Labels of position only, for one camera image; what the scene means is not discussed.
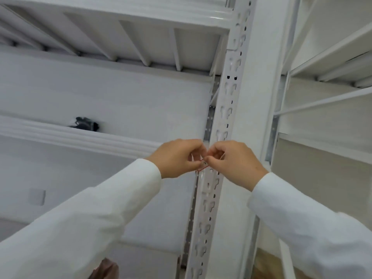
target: wall switch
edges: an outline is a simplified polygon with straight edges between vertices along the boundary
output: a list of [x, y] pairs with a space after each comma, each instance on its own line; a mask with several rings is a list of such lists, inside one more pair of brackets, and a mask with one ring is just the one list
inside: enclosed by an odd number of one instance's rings
[[30, 205], [43, 206], [45, 203], [45, 190], [31, 188], [28, 192], [28, 202]]

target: person's left hand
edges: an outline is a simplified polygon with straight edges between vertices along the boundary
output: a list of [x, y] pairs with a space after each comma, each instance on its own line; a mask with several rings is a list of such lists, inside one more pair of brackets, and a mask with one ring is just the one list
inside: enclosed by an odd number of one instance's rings
[[199, 169], [206, 154], [207, 149], [202, 140], [177, 139], [161, 145], [146, 160], [158, 167], [161, 178], [176, 178]]

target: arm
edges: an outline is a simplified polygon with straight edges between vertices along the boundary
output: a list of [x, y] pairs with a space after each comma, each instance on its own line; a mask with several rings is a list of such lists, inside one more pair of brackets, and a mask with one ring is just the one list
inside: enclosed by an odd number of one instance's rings
[[159, 192], [161, 178], [196, 170], [205, 151], [201, 140], [165, 143], [147, 160], [52, 209], [1, 242], [1, 278], [88, 278], [124, 226]]
[[249, 208], [321, 278], [372, 278], [372, 232], [359, 221], [268, 173], [244, 143], [217, 142], [207, 155], [212, 168], [252, 192]]

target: white sleeve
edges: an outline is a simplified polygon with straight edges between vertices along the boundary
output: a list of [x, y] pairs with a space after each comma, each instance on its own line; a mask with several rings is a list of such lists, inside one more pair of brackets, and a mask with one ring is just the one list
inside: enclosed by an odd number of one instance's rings
[[335, 213], [273, 173], [252, 192], [248, 206], [324, 279], [372, 278], [372, 231]]
[[87, 279], [160, 184], [158, 168], [138, 159], [78, 193], [1, 242], [1, 278]]

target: brown object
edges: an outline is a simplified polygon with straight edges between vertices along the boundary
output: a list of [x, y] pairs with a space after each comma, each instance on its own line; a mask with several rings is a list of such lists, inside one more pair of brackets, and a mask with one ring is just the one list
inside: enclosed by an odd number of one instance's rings
[[119, 279], [119, 267], [115, 262], [105, 258], [88, 279]]
[[[298, 268], [294, 268], [296, 279], [311, 279]], [[252, 279], [284, 279], [282, 261], [280, 258], [257, 249]]]

